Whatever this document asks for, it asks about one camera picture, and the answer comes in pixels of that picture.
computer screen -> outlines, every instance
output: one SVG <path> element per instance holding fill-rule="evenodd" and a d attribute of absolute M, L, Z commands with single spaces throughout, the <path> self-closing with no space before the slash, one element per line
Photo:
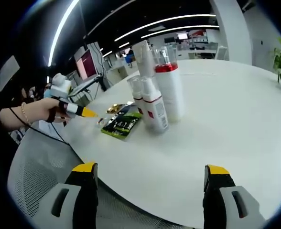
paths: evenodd
<path fill-rule="evenodd" d="M 178 38 L 180 40 L 187 40 L 188 39 L 187 33 L 177 33 L 177 35 L 178 35 Z"/>
<path fill-rule="evenodd" d="M 97 74 L 95 65 L 89 50 L 87 50 L 82 57 L 76 62 L 79 74 L 83 80 Z"/>
<path fill-rule="evenodd" d="M 81 78 L 83 80 L 85 80 L 87 78 L 87 74 L 86 74 L 86 71 L 85 71 L 85 68 L 84 68 L 84 65 L 83 65 L 83 61 L 82 61 L 82 58 L 80 58 L 78 61 L 77 61 L 77 68 L 78 68 L 78 71 L 79 71 L 79 74 L 81 76 Z"/>
<path fill-rule="evenodd" d="M 164 42 L 165 43 L 175 42 L 175 39 L 174 39 L 174 37 L 164 38 Z"/>

white round table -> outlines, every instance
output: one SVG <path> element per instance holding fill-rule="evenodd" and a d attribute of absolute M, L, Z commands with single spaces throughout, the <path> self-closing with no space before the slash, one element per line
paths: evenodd
<path fill-rule="evenodd" d="M 120 196 L 168 221 L 202 228 L 204 168 L 226 168 L 268 219 L 281 205 L 281 88 L 266 70 L 216 60 L 179 61 L 186 114 L 158 136 L 141 122 L 125 141 L 77 117 L 66 140 Z M 122 80 L 89 105 L 104 114 L 132 101 Z"/>

spray bottle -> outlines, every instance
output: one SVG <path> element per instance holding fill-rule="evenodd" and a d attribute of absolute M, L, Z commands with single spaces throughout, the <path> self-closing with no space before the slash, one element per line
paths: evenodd
<path fill-rule="evenodd" d="M 155 75 L 165 103 L 169 122 L 178 122 L 184 115 L 184 97 L 180 72 L 173 47 L 155 49 Z"/>
<path fill-rule="evenodd" d="M 139 113 L 142 114 L 142 120 L 144 121 L 147 128 L 151 127 L 151 119 L 149 118 L 148 112 L 145 108 L 145 102 L 143 101 L 141 94 L 141 80 L 140 76 L 136 75 L 130 79 L 128 79 L 128 84 L 130 85 L 130 89 L 132 91 L 134 103 L 137 106 Z"/>
<path fill-rule="evenodd" d="M 133 47 L 134 56 L 141 77 L 154 76 L 154 59 L 147 41 L 135 44 Z"/>
<path fill-rule="evenodd" d="M 162 94 L 153 83 L 151 77 L 143 77 L 141 82 L 141 94 L 151 121 L 151 128 L 156 133 L 163 133 L 168 128 L 168 120 Z"/>

yellow pen tip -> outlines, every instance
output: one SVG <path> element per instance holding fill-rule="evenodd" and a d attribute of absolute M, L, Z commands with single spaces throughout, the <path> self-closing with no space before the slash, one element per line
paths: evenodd
<path fill-rule="evenodd" d="M 86 107 L 83 108 L 82 114 L 83 117 L 89 117 L 89 118 L 93 118 L 93 117 L 98 117 L 98 115 L 91 111 L 90 109 L 87 109 Z"/>

bracelet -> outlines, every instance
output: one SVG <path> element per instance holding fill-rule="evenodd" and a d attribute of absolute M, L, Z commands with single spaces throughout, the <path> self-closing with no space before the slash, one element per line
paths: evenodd
<path fill-rule="evenodd" d="M 27 115 L 26 115 L 26 113 L 25 113 L 25 110 L 24 110 L 24 106 L 25 106 L 25 105 L 26 105 L 26 103 L 25 103 L 25 102 L 22 102 L 22 105 L 21 105 L 22 114 L 23 114 L 24 117 L 26 118 L 28 125 L 31 125 L 31 122 L 29 122 L 29 119 L 28 119 L 28 117 L 27 117 Z"/>

